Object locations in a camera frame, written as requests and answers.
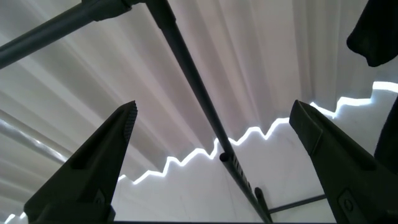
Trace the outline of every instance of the black fabric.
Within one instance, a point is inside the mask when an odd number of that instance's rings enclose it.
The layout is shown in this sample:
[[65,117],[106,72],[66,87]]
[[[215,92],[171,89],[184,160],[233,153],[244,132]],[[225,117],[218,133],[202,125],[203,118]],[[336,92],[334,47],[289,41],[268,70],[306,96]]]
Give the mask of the black fabric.
[[398,174],[398,98],[391,108],[379,137],[374,158]]
[[377,67],[398,55],[398,1],[369,0],[347,46]]

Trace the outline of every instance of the corrugated metal sheet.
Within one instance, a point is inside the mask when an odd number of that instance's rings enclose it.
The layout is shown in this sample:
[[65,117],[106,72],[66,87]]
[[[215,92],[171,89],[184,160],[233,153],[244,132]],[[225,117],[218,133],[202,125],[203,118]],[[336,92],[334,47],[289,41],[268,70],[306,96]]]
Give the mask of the corrugated metal sheet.
[[[0,2],[0,44],[78,4]],[[369,68],[345,40],[366,1],[183,1],[170,5],[229,137],[266,133],[296,99],[334,111],[369,98],[395,62]],[[95,22],[0,71],[0,210],[23,203],[121,104],[139,115],[122,173],[163,171],[215,134],[146,6]]]

